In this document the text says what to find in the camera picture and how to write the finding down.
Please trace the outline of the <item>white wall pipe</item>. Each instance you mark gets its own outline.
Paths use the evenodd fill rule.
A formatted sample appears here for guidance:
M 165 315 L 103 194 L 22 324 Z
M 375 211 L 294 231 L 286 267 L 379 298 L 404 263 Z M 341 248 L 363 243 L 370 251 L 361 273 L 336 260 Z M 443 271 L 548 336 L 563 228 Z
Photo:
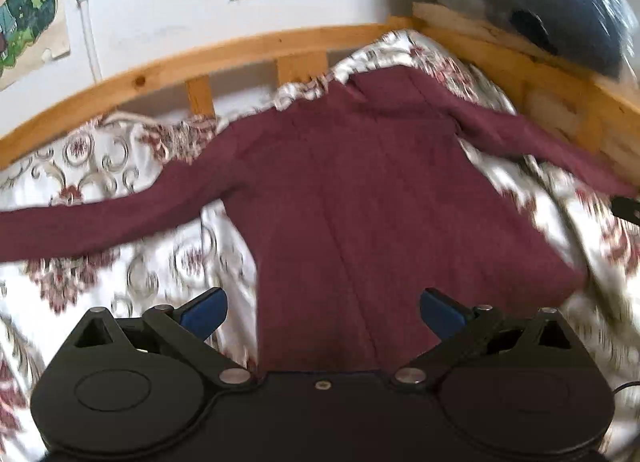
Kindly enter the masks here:
M 98 84 L 103 80 L 103 74 L 98 56 L 98 50 L 96 49 L 96 39 L 94 38 L 92 29 L 89 0 L 76 0 L 76 5 L 80 13 L 82 36 L 84 37 L 85 50 L 92 79 L 96 84 Z

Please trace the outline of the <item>anime character poster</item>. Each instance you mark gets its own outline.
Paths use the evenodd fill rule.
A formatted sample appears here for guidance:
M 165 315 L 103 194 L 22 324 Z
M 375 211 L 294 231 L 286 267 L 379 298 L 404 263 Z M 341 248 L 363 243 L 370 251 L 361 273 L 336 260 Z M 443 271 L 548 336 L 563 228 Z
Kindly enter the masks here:
M 70 53 L 64 0 L 1 0 L 1 87 Z

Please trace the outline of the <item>white floral satin bedspread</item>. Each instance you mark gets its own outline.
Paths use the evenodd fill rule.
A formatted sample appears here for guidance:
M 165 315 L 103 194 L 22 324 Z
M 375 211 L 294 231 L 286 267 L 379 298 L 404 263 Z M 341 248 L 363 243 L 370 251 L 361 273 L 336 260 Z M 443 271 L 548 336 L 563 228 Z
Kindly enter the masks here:
M 170 163 L 195 159 L 221 130 L 179 118 L 163 124 L 127 112 L 88 123 L 1 174 L 1 206 L 76 205 L 149 188 Z M 466 152 L 572 266 L 596 279 L 563 312 L 618 389 L 603 444 L 638 459 L 639 229 L 617 219 L 603 196 L 555 167 Z M 207 205 L 192 222 L 103 253 L 26 260 L 1 268 L 1 456 L 38 461 L 46 448 L 28 408 L 32 389 L 78 319 L 93 306 L 137 317 L 156 304 L 179 305 L 212 286 L 229 299 L 226 322 L 210 341 L 245 367 L 256 364 L 256 267 L 224 206 Z

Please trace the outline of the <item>maroon long-sleeve garment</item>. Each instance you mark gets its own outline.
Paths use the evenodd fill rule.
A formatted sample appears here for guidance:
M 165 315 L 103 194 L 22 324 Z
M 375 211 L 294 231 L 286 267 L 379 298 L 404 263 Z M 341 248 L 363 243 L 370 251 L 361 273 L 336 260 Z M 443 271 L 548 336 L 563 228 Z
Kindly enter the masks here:
M 102 252 L 221 201 L 256 265 L 259 369 L 393 370 L 435 344 L 419 316 L 427 288 L 528 316 L 584 284 L 464 144 L 532 156 L 612 196 L 636 193 L 526 118 L 393 66 L 235 121 L 131 196 L 4 213 L 1 257 Z

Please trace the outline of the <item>wooden bed frame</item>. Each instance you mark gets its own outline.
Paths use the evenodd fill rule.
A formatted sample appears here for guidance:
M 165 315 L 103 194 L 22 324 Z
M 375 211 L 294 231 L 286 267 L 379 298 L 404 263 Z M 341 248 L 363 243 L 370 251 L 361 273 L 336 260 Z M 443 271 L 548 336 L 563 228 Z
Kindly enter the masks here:
M 328 70 L 329 52 L 373 42 L 391 30 L 415 29 L 473 63 L 500 86 L 514 106 L 545 130 L 611 161 L 631 182 L 639 180 L 639 93 L 499 30 L 435 4 L 415 4 L 410 18 L 360 26 L 271 32 L 225 40 L 152 61 L 78 92 L 12 130 L 1 141 L 8 166 L 62 133 L 121 104 L 183 84 L 192 110 L 214 115 L 207 75 L 273 61 L 279 83 L 314 78 Z

